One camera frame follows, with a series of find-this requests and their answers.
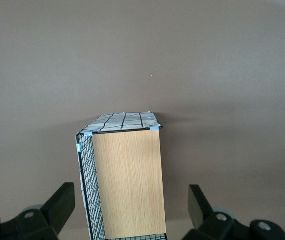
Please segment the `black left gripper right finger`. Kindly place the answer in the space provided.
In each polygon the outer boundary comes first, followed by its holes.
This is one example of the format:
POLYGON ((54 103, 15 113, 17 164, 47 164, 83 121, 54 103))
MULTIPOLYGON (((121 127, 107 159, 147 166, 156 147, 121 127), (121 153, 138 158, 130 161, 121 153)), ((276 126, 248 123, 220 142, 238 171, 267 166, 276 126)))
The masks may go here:
POLYGON ((245 226, 225 212, 214 211, 196 184, 188 189, 188 212, 193 229, 185 240, 285 240, 285 231, 274 222, 259 219, 245 226))

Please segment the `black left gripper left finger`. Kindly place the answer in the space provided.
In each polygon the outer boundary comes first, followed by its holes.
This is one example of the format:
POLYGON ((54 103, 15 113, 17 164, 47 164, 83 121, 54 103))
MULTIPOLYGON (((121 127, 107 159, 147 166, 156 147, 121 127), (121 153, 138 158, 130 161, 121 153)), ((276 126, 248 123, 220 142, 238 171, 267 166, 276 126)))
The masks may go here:
POLYGON ((0 221, 0 240, 57 240, 75 206, 75 184, 65 182, 41 208, 0 221))

